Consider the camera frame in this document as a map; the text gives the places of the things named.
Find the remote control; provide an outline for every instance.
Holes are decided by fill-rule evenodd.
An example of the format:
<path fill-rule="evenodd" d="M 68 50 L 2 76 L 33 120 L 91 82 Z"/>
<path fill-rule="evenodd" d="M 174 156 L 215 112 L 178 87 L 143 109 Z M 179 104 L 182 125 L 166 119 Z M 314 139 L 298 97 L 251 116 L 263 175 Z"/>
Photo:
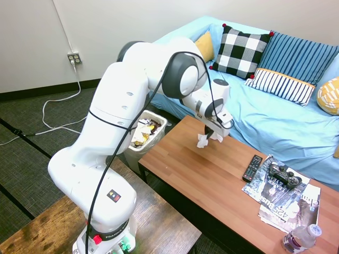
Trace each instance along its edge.
<path fill-rule="evenodd" d="M 256 173 L 256 171 L 259 168 L 259 165 L 263 158 L 261 158 L 258 155 L 253 156 L 251 162 L 249 163 L 244 175 L 243 175 L 243 180 L 247 183 L 250 183 L 253 180 L 253 177 Z"/>

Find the black game controller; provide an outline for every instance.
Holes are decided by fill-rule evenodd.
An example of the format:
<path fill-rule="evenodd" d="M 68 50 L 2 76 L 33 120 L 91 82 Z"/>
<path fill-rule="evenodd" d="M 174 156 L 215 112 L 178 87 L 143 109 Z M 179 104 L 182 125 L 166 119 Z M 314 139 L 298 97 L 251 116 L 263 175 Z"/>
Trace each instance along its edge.
<path fill-rule="evenodd" d="M 278 166 L 276 162 L 270 164 L 269 175 L 281 180 L 288 188 L 295 188 L 302 182 L 299 176 L 295 176 L 291 171 L 287 172 L 285 166 Z"/>

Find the coffee table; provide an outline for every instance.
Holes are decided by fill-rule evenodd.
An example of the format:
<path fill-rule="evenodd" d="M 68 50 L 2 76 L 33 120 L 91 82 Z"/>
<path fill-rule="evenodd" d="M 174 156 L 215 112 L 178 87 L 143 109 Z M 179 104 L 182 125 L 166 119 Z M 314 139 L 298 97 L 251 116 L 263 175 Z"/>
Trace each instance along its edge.
<path fill-rule="evenodd" d="M 201 232 L 147 186 L 119 159 L 112 168 L 136 190 L 138 223 L 135 254 L 187 254 Z M 2 254 L 67 254 L 85 227 L 83 212 L 64 196 L 24 228 L 0 244 Z"/>
<path fill-rule="evenodd" d="M 286 253 L 281 247 L 284 232 L 262 222 L 260 204 L 242 191 L 242 175 L 252 157 L 266 155 L 231 137 L 222 143 L 210 140 L 199 149 L 197 134 L 203 130 L 203 123 L 186 116 L 139 163 L 262 252 Z M 337 253 L 339 193 L 315 180 L 310 183 L 322 189 L 318 221 L 323 234 L 306 253 Z"/>

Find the couch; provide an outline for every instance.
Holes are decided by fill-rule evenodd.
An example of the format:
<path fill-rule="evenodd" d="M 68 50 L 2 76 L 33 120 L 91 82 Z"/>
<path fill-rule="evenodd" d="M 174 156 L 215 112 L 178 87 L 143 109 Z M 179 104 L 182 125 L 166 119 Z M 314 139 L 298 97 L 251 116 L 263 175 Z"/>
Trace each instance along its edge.
<path fill-rule="evenodd" d="M 215 55 L 213 61 L 207 62 L 210 66 L 219 51 L 223 23 L 245 33 L 269 33 L 206 16 L 163 36 L 155 43 L 167 43 L 173 37 L 196 41 L 209 31 Z M 209 70 L 209 74 L 211 79 L 223 77 L 230 84 L 226 108 L 235 121 L 230 131 L 233 138 L 266 155 L 272 154 L 291 168 L 339 191 L 339 159 L 333 157 L 339 144 L 339 116 L 324 112 L 316 102 L 320 86 L 339 76 L 339 55 L 325 71 L 306 107 L 245 86 L 245 80 L 239 77 L 214 70 Z M 202 89 L 209 90 L 208 83 Z M 152 104 L 179 119 L 188 114 L 194 115 L 178 99 L 161 94 L 156 94 Z"/>

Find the trash can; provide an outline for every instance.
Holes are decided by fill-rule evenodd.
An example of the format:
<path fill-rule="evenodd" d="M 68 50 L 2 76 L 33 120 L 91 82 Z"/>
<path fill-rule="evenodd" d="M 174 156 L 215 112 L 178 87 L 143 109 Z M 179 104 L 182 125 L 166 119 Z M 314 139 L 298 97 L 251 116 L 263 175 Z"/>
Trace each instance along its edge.
<path fill-rule="evenodd" d="M 153 135 L 149 136 L 149 139 L 145 142 L 143 146 L 129 146 L 129 148 L 125 152 L 123 152 L 130 169 L 138 174 L 140 174 L 138 161 L 165 136 L 165 127 L 167 125 L 166 118 L 163 118 L 162 116 L 157 115 L 149 110 L 145 110 L 141 114 L 140 119 L 151 119 L 156 121 L 157 123 L 160 123 L 161 126 Z"/>

